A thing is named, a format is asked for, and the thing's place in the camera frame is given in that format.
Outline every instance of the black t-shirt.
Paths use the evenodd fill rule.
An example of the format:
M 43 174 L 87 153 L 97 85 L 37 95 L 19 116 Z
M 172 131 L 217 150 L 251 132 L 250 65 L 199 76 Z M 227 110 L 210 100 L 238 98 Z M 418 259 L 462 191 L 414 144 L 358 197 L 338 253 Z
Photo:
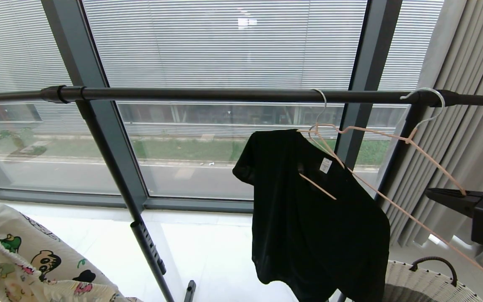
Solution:
M 295 129 L 253 133 L 232 172 L 254 186 L 252 259 L 262 283 L 283 281 L 301 302 L 324 302 L 336 289 L 381 301 L 389 220 L 351 172 Z

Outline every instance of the patterned cloth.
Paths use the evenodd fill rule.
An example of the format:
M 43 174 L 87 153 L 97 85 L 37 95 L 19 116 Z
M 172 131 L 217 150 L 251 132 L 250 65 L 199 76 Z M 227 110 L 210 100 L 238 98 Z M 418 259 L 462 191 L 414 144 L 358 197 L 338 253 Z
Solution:
M 139 301 L 125 298 L 86 258 L 33 219 L 0 205 L 0 301 Z

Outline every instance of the white label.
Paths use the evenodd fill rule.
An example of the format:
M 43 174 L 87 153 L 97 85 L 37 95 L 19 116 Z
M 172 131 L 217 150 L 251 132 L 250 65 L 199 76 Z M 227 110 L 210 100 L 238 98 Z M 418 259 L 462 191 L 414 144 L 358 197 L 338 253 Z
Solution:
M 330 159 L 324 157 L 324 160 L 322 160 L 322 164 L 320 165 L 320 171 L 327 174 L 327 172 L 329 172 L 329 167 L 331 167 L 332 163 L 333 162 Z

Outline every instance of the hanger hook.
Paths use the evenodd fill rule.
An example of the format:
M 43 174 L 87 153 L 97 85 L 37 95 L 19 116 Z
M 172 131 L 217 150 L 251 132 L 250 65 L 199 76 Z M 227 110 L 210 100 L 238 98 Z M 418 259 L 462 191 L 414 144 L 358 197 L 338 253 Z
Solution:
M 322 95 L 322 98 L 324 98 L 324 109 L 320 112 L 320 114 L 316 116 L 316 130 L 318 130 L 318 120 L 320 120 L 320 115 L 322 115 L 327 109 L 327 98 L 325 97 L 325 94 L 321 90 L 316 88 L 312 90 L 319 92 Z
M 433 117 L 420 121 L 418 124 L 416 124 L 415 129 L 418 128 L 420 126 L 420 124 L 422 124 L 423 122 L 429 122 L 433 119 L 436 119 L 439 115 L 441 115 L 441 113 L 443 113 L 443 110 L 445 108 L 445 101 L 444 101 L 443 95 L 439 91 L 432 89 L 432 88 L 415 89 L 414 91 L 411 91 L 407 96 L 401 96 L 400 99 L 408 99 L 412 94 L 419 92 L 419 91 L 430 91 L 430 92 L 435 93 L 437 95 L 437 97 L 439 97 L 439 100 L 441 101 L 441 110 L 439 110 L 439 112 L 436 115 L 434 115 Z

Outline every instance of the window pane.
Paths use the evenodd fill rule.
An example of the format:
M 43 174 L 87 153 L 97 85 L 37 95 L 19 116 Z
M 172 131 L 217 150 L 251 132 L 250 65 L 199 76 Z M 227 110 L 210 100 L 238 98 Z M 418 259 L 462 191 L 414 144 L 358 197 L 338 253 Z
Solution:
M 0 92 L 71 85 L 40 0 L 0 1 Z M 77 107 L 0 103 L 0 188 L 118 190 Z
M 403 0 L 389 56 L 378 90 L 411 91 L 416 88 L 431 33 L 444 0 Z M 407 112 L 408 105 L 374 105 L 368 128 L 392 134 Z M 365 134 L 355 169 L 377 187 L 382 179 L 389 155 L 390 138 Z
M 110 86 L 347 90 L 366 0 L 84 0 Z M 232 175 L 251 133 L 322 105 L 117 102 L 151 195 L 251 198 Z M 321 122 L 340 123 L 343 105 Z M 331 141 L 335 138 L 326 133 Z

